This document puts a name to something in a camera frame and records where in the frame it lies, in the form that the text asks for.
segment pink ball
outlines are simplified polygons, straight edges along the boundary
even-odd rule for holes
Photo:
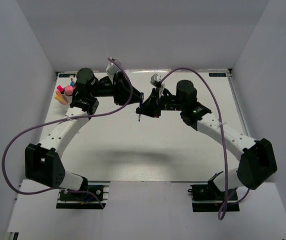
[[[64,88],[66,96],[72,96],[74,88],[71,85],[68,85]]]

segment gray wall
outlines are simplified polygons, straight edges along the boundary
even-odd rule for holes
[[[268,0],[17,0],[56,71],[232,68]]]
[[[2,152],[15,134],[44,121],[54,80],[53,68],[16,1],[0,0],[0,239],[15,198],[1,173]],[[26,134],[9,151],[6,168],[15,186],[23,178],[24,147],[38,136]]]
[[[233,73],[251,135],[273,143],[286,210],[286,1],[269,2]]]

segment black label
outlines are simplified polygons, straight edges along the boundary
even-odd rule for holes
[[[75,74],[73,74],[73,73],[68,73],[68,74],[67,74],[67,73],[63,73],[63,74],[60,73],[60,74],[58,75],[59,78],[62,78],[62,77],[63,77],[63,78],[67,78],[67,77],[68,77],[68,78],[69,78],[69,76],[75,77]]]
[[[210,77],[227,77],[226,73],[209,73]]]

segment white table surface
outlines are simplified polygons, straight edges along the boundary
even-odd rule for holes
[[[130,72],[134,87],[145,94],[152,90],[153,73]],[[95,73],[100,79],[104,73]],[[232,92],[226,77],[209,77],[201,73],[212,88],[220,105],[223,121],[242,132]],[[191,80],[198,91],[198,100],[217,115],[214,102],[200,79],[190,72],[172,74],[165,83],[172,94],[179,80]],[[69,78],[58,78],[56,85],[66,86]],[[65,110],[54,99],[46,122],[63,118]],[[116,109],[112,97],[99,97],[98,113]],[[160,118],[135,113],[138,104],[122,111],[90,120],[66,148],[62,162],[66,170],[87,177],[90,181],[207,181],[224,169],[223,149],[220,144],[186,126],[179,111],[162,111]],[[45,137],[55,126],[45,127]],[[229,168],[238,166],[228,153]]]
[[[190,183],[112,181],[104,210],[56,209],[58,190],[19,195],[8,232],[18,240],[282,240],[286,213],[274,183],[251,191],[240,212],[192,212]],[[22,191],[44,186],[24,180]],[[238,189],[242,197],[246,189]]]

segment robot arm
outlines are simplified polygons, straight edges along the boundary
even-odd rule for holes
[[[176,95],[172,95],[157,76],[152,76],[151,83],[156,86],[151,95],[136,109],[137,114],[159,118],[161,111],[181,111],[183,122],[194,130],[208,135],[222,144],[218,119],[211,110],[197,101],[197,90],[189,80],[181,80],[176,86]],[[246,186],[251,190],[260,186],[277,171],[272,144],[245,136],[232,127],[224,125],[226,148],[238,161],[239,167],[229,171],[229,189]],[[215,174],[208,185],[216,192],[225,191],[225,176]]]
[[[82,68],[76,74],[76,88],[65,117],[93,115],[99,105],[96,97],[114,97],[114,103],[124,105],[129,98],[130,88],[122,72],[109,64],[107,77],[98,80],[93,71]],[[141,102],[141,93],[133,87],[129,104]],[[78,131],[90,118],[67,119],[37,145],[29,144],[25,149],[25,175],[28,179],[50,188],[82,190],[87,187],[85,177],[64,169],[62,155]]]

